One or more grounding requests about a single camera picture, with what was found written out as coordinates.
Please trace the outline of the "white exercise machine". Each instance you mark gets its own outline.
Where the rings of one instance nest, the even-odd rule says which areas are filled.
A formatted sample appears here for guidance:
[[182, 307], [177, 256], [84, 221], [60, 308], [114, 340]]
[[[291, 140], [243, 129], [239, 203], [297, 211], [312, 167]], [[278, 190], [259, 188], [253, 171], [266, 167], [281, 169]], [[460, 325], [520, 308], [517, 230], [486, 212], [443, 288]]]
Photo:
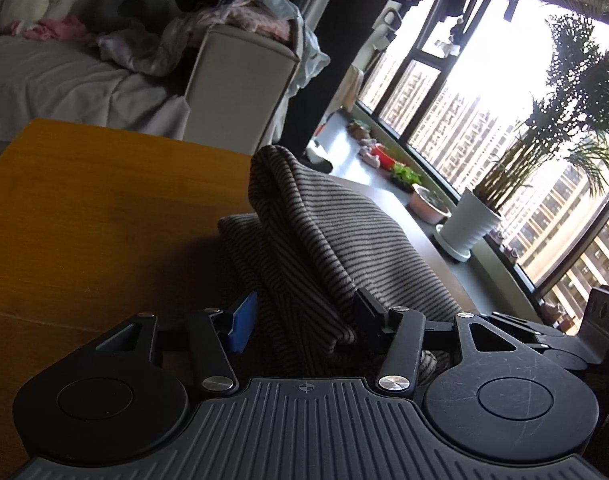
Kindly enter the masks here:
[[402, 26], [401, 3], [389, 0], [371, 26], [371, 32], [359, 48], [352, 65], [362, 74], [355, 96], [359, 98], [371, 73], [388, 50], [393, 40], [397, 38], [397, 31]]

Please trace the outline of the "metal bowl on floor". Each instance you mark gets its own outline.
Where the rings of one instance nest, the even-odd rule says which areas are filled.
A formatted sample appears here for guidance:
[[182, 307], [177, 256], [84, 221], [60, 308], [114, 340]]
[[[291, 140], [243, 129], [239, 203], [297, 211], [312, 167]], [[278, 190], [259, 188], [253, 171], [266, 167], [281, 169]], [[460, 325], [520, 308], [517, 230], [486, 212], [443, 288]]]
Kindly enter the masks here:
[[436, 226], [451, 218], [449, 206], [437, 194], [431, 191], [430, 188], [425, 188], [417, 183], [411, 186], [411, 195], [409, 196], [407, 208], [416, 217], [423, 220], [423, 222], [431, 224], [431, 226]]

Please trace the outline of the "white pot bamboo plant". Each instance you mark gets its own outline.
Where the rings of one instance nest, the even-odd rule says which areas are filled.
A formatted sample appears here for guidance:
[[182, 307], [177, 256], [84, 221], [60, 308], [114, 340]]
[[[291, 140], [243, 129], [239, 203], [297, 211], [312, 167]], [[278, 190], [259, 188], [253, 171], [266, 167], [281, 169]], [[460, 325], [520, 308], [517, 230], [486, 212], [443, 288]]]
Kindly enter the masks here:
[[435, 229], [435, 242], [457, 262], [469, 260], [473, 246], [501, 223], [502, 208], [547, 162], [563, 160], [580, 171], [592, 195], [609, 192], [609, 3], [553, 1], [564, 11], [547, 21], [553, 53], [545, 96]]

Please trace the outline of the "small green plant pot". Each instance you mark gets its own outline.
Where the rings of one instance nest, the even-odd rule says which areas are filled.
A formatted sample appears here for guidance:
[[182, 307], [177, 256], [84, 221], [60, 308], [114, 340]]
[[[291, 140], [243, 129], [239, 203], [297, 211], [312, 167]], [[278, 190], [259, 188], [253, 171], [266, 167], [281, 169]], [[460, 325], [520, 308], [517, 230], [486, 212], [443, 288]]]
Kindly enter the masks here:
[[411, 193], [413, 186], [421, 183], [421, 175], [402, 162], [395, 162], [391, 167], [390, 181], [400, 190]]

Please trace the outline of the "pink cloth on sofa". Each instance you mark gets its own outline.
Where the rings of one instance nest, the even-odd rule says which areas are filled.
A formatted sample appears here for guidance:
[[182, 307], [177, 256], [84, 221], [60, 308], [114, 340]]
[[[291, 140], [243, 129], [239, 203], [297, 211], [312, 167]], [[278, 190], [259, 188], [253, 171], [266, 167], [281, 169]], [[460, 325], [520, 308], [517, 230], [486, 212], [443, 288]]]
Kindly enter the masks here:
[[66, 16], [61, 21], [43, 18], [33, 25], [14, 21], [10, 25], [10, 32], [34, 41], [88, 41], [92, 38], [86, 26], [74, 15]]

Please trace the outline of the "grey covered sofa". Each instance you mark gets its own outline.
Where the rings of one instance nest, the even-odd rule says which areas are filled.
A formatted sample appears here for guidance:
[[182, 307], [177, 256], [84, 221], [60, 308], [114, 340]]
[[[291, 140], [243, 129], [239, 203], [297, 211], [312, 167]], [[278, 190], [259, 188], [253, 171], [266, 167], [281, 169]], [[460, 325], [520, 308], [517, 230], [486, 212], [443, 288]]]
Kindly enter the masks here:
[[[105, 124], [107, 104], [126, 75], [100, 58], [99, 34], [88, 32], [88, 41], [34, 41], [0, 33], [0, 146], [38, 118], [114, 128]], [[278, 133], [280, 122], [259, 130], [237, 120], [233, 127], [209, 124], [191, 136], [164, 137], [251, 154]]]

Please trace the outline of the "grey neck pillow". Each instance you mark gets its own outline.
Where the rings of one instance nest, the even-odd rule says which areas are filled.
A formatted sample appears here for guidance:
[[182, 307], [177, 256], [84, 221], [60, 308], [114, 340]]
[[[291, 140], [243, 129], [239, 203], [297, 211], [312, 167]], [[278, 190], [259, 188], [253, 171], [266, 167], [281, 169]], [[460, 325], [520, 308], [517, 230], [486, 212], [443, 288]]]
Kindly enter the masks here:
[[71, 14], [96, 34], [142, 26], [160, 36], [181, 11], [175, 0], [79, 0]]

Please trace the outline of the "grey striped knit garment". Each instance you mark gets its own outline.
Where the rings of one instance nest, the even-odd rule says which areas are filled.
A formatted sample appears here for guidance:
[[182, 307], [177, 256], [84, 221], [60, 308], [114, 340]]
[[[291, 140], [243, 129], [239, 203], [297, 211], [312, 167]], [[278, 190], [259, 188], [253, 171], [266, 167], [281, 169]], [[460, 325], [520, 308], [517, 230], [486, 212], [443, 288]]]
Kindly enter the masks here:
[[367, 373], [377, 350], [355, 323], [355, 292], [451, 322], [461, 307], [400, 226], [372, 200], [268, 145], [251, 159], [250, 214], [219, 222], [227, 268], [259, 311], [251, 362], [260, 373]]

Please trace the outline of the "red basin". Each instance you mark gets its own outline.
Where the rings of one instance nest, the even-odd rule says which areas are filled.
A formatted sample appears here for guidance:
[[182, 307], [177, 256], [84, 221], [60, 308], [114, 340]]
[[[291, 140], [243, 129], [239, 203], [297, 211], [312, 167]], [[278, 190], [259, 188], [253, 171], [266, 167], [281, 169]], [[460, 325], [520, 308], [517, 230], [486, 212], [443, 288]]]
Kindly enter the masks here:
[[397, 163], [395, 159], [388, 151], [385, 145], [376, 143], [370, 150], [370, 153], [379, 159], [380, 167], [385, 171], [391, 171], [393, 166]]

